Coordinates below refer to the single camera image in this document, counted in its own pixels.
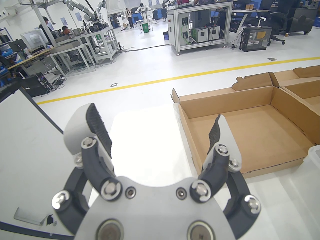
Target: metal frame cart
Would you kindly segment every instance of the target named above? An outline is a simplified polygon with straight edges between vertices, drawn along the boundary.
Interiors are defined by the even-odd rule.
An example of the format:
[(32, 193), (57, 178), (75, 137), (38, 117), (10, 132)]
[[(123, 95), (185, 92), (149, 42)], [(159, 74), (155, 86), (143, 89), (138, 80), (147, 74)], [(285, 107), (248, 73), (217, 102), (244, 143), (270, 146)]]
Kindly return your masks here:
[[(211, 46), (211, 45), (217, 45), (217, 44), (226, 45), (228, 42), (229, 28), (230, 28), (231, 15), (232, 15), (232, 5), (233, 5), (232, 1), (226, 1), (226, 2), (216, 2), (211, 4), (204, 4), (204, 5), (168, 10), (168, 25), (170, 25), (169, 23), (171, 22), (171, 19), (173, 19), (173, 26), (174, 26), (173, 32), (174, 32), (174, 40), (175, 40), (174, 43), (172, 43), (172, 41), (170, 42), (174, 46), (175, 50), (177, 51), (177, 55), (180, 55), (181, 50), (205, 47), (205, 46)], [(225, 30), (224, 30), (223, 39), (210, 40), (207, 42), (194, 43), (190, 45), (189, 44), (181, 45), (181, 35), (180, 35), (181, 29), (179, 28), (179, 22), (180, 22), (179, 15), (200, 11), (200, 10), (206, 10), (206, 9), (218, 9), (221, 7), (226, 7)]]

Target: open cardboard box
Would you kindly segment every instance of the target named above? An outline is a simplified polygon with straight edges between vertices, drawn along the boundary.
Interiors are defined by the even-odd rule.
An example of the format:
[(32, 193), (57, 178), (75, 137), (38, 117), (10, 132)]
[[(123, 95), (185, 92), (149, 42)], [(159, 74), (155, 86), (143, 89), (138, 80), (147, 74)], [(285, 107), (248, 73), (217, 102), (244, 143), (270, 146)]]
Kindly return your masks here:
[(198, 174), (219, 114), (225, 116), (241, 152), (244, 177), (301, 164), (308, 149), (319, 144), (319, 114), (301, 98), (273, 86), (269, 73), (237, 81), (231, 88), (181, 97), (172, 91)]
[(320, 79), (282, 87), (320, 116)]

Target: cardboard flap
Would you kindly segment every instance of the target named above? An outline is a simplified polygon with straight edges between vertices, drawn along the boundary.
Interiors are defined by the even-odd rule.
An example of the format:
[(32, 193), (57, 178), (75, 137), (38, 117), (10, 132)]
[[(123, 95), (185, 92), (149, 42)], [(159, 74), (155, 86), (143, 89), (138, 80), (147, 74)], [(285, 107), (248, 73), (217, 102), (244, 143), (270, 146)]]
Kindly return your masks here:
[(294, 68), (293, 71), (299, 78), (320, 77), (320, 65), (306, 68), (298, 67)]
[(180, 102), (179, 96), (178, 96), (178, 94), (176, 93), (175, 88), (172, 89), (171, 99), (173, 100), (174, 103), (179, 103), (179, 102)]
[(246, 76), (244, 78), (237, 77), (237, 82), (232, 85), (235, 91), (243, 91), (254, 88), (272, 86), (272, 81), (268, 73), (261, 73), (254, 76)]

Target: white floor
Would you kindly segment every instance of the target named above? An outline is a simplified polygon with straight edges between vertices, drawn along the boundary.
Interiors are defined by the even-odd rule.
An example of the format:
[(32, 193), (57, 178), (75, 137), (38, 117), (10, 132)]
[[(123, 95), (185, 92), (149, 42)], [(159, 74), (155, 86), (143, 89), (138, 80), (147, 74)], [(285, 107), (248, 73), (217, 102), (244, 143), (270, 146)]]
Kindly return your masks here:
[[(118, 42), (126, 49), (131, 47), (134, 47), (131, 49), (141, 49), (166, 44), (162, 33), (167, 31), (167, 23), (160, 22), (159, 24), (155, 24), (153, 28), (154, 31), (146, 34), (140, 33), (139, 29), (121, 31), (116, 34), (116, 37)], [(121, 87), (199, 72), (257, 63), (271, 63), (268, 58), (283, 61), (319, 57), (319, 37), (320, 30), (313, 29), (308, 36), (303, 35), (303, 33), (290, 35), (290, 37), (285, 38), (285, 45), (273, 41), (267, 50), (247, 53), (238, 49), (232, 50), (231, 48), (212, 46), (185, 51), (182, 52), (180, 56), (176, 56), (176, 52), (170, 45), (126, 52), (118, 55), (114, 63), (97, 68), (95, 72), (69, 77), (65, 82), (64, 88), (44, 97), (35, 97), (34, 100), (39, 103), (72, 95), (81, 95), (79, 97), (41, 104), (40, 107), (53, 121), (64, 129), (68, 119), (79, 106), (87, 103), (95, 103), (109, 131), (115, 116), (121, 112), (172, 104), (170, 97), (172, 88), (176, 89), (178, 95), (226, 88), (231, 87), (231, 85), (236, 82), (238, 76), (243, 77), (263, 72), (277, 72), (297, 67), (319, 65), (319, 60), (305, 60), (236, 69), (233, 71), (169, 80), (98, 94), (84, 96), (82, 94), (110, 89), (112, 83), (117, 83), (117, 87)], [(123, 135), (125, 134), (128, 133), (126, 129), (123, 129)], [(268, 205), (270, 201), (275, 201), (278, 206), (274, 207), (274, 209), (273, 207), (269, 208), (268, 212), (265, 212), (262, 218), (259, 219), (258, 228), (262, 228), (261, 231), (250, 231), (246, 235), (246, 239), (311, 239), (307, 234), (297, 233), (298, 228), (294, 228), (293, 224), (287, 224), (283, 227), (285, 223), (279, 223), (278, 225), (272, 223), (272, 221), (277, 218), (279, 211), (283, 213), (286, 212), (287, 206), (291, 208), (288, 213), (285, 213), (288, 221), (293, 215), (298, 216), (298, 213), (293, 213), (292, 203), (285, 192), (281, 195), (273, 194), (272, 189), (277, 189), (274, 187), (274, 183), (272, 183), (273, 185), (269, 184), (273, 178), (275, 178), (275, 175), (270, 174), (266, 179), (259, 181), (258, 185), (251, 184), (259, 180), (258, 177), (248, 181), (252, 193), (265, 196), (262, 200), (266, 205)], [(225, 190), (221, 191), (219, 195), (217, 200), (223, 205), (223, 201), (228, 195), (226, 195)], [(303, 221), (299, 219), (295, 224), (303, 224)]]

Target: white robot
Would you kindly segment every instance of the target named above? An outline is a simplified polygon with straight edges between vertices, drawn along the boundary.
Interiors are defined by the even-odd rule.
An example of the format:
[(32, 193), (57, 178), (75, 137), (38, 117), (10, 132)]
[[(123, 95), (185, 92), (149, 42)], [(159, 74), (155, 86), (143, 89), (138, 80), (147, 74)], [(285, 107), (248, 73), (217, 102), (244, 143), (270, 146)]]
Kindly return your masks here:
[(140, 6), (135, 11), (135, 13), (138, 14), (140, 10), (141, 10), (141, 16), (144, 20), (151, 17), (151, 8), (147, 5), (144, 6), (142, 2), (140, 3)]

